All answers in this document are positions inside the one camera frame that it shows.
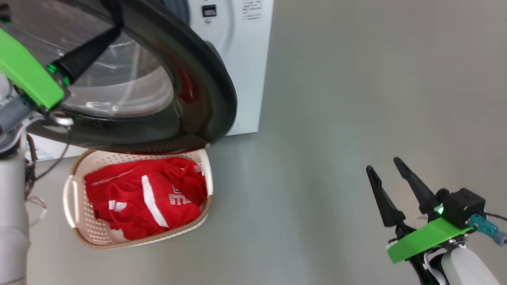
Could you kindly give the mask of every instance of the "washing machine door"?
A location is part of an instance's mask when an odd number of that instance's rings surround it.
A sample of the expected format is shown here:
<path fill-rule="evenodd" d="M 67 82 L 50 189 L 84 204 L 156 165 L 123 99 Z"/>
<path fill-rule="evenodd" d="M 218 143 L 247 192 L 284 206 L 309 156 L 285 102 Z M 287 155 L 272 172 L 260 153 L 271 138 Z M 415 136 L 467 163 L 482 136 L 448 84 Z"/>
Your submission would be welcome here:
<path fill-rule="evenodd" d="M 219 55 L 189 28 L 185 1 L 3 0 L 12 24 L 2 27 L 42 64 L 113 26 L 119 38 L 76 80 L 59 109 L 71 117 L 70 144 L 125 153 L 178 153 L 224 136 L 236 116 L 236 94 Z M 30 133 L 67 142 L 49 121 Z"/>

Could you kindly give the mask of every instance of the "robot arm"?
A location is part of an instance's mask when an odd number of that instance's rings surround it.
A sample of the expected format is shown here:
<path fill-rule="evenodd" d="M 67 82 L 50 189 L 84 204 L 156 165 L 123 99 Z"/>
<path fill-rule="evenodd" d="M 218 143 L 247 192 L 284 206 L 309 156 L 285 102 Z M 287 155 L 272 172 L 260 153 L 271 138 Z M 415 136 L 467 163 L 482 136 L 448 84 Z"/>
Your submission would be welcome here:
<path fill-rule="evenodd" d="M 482 260 L 464 245 L 476 231 L 489 235 L 498 245 L 507 244 L 507 236 L 486 220 L 486 201 L 468 189 L 455 193 L 441 189 L 435 195 L 400 158 L 394 163 L 412 188 L 419 210 L 428 215 L 428 224 L 418 230 L 407 226 L 405 215 L 392 203 L 373 167 L 366 168 L 384 226 L 396 226 L 396 238 L 387 250 L 393 263 L 410 262 L 423 285 L 498 285 Z M 437 251 L 445 253 L 430 260 Z"/>
<path fill-rule="evenodd" d="M 30 240 L 25 208 L 26 140 L 0 159 L 0 284 L 25 284 Z"/>

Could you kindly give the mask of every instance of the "red clothing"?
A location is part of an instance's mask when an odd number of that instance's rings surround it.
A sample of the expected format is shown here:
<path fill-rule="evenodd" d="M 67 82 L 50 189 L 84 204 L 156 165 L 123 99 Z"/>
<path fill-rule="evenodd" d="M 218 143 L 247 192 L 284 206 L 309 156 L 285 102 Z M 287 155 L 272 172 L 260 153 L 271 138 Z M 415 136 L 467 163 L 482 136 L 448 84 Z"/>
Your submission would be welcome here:
<path fill-rule="evenodd" d="M 201 215 L 206 181 L 184 158 L 108 165 L 85 176 L 95 217 L 128 240 L 163 233 Z"/>

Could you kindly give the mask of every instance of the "green led light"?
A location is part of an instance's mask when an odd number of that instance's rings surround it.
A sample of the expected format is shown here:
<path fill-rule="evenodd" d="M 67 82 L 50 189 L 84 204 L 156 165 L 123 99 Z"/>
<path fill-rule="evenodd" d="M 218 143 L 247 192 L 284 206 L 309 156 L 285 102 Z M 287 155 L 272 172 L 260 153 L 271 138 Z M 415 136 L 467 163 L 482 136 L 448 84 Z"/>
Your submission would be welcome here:
<path fill-rule="evenodd" d="M 52 73 L 56 73 L 58 71 L 58 68 L 56 66 L 52 65 L 52 64 L 48 64 L 48 69 Z"/>

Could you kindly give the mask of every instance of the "basket handle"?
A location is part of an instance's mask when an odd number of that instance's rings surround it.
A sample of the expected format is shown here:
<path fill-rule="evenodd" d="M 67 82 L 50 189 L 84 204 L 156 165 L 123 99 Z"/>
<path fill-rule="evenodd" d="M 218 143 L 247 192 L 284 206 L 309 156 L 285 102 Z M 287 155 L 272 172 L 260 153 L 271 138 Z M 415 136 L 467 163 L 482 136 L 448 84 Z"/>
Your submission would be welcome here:
<path fill-rule="evenodd" d="M 202 163 L 202 173 L 204 173 L 206 177 L 208 195 L 213 195 L 213 176 L 211 175 L 211 164 L 209 163 L 208 153 L 204 149 L 200 149 L 198 152 Z"/>
<path fill-rule="evenodd" d="M 81 183 L 81 181 L 78 177 L 76 177 L 75 175 L 70 175 L 67 178 L 67 181 L 65 181 L 65 186 L 63 187 L 63 211 L 65 212 L 65 217 L 67 218 L 68 224 L 72 228 L 75 228 L 76 223 L 79 222 L 79 201 L 78 201 L 79 193 L 78 193 L 78 191 L 79 191 L 79 185 L 82 185 L 80 183 Z M 74 217 L 72 217 L 72 214 L 70 213 L 70 208 L 69 208 L 68 193 L 70 190 L 73 191 L 73 195 L 74 195 Z"/>

